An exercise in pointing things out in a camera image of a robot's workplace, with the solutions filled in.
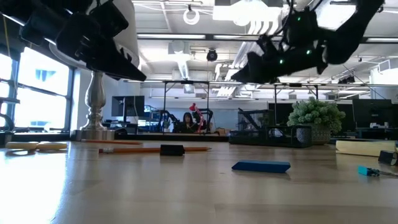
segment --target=black monitor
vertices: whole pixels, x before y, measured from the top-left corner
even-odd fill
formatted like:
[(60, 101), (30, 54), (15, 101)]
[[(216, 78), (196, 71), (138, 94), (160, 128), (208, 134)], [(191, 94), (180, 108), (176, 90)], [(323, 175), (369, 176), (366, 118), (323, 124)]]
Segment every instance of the black monitor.
[(124, 122), (128, 116), (144, 116), (144, 103), (144, 96), (114, 96), (112, 116), (123, 116)]
[(391, 100), (353, 100), (354, 120), (357, 128), (368, 128), (370, 123), (394, 125)]

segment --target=potted plant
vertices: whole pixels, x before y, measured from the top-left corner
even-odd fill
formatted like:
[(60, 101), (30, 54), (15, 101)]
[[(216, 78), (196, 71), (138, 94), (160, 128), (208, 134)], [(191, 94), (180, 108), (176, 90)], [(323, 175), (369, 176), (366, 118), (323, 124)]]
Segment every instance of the potted plant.
[(287, 125), (306, 125), (312, 127), (312, 144), (326, 144), (330, 133), (341, 130), (341, 119), (346, 114), (339, 111), (336, 103), (327, 103), (310, 97), (309, 101), (293, 104), (293, 112)]
[(169, 127), (170, 127), (170, 121), (169, 121), (169, 119), (165, 119), (165, 120), (163, 121), (163, 127), (164, 127), (164, 132), (165, 132), (165, 133), (169, 133), (169, 132), (170, 132), (170, 129), (169, 129)]

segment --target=woman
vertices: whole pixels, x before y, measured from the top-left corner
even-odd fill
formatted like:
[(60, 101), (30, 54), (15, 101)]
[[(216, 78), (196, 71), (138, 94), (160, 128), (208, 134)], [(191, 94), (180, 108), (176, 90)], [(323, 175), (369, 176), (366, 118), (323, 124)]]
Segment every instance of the woman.
[(186, 112), (181, 123), (181, 133), (195, 133), (198, 131), (198, 125), (193, 122), (191, 113)]

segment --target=orange pencil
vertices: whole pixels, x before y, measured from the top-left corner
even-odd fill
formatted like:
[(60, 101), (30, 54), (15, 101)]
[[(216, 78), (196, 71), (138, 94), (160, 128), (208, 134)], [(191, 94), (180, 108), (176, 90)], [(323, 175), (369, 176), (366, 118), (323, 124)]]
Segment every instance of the orange pencil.
[[(186, 147), (185, 152), (205, 152), (209, 147)], [(98, 153), (160, 153), (159, 147), (143, 148), (105, 148), (99, 149)]]
[(86, 140), (86, 139), (82, 139), (81, 141), (88, 143), (111, 143), (111, 144), (134, 144), (134, 145), (142, 144), (142, 142), (132, 142), (132, 141), (103, 141), (103, 140)]

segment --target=security camera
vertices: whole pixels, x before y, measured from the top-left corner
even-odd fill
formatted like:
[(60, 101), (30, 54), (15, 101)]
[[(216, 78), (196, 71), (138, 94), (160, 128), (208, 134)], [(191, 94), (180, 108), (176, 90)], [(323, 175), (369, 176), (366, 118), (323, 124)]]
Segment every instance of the security camera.
[(207, 61), (209, 62), (214, 62), (217, 60), (217, 52), (215, 49), (210, 49), (209, 52), (207, 53)]

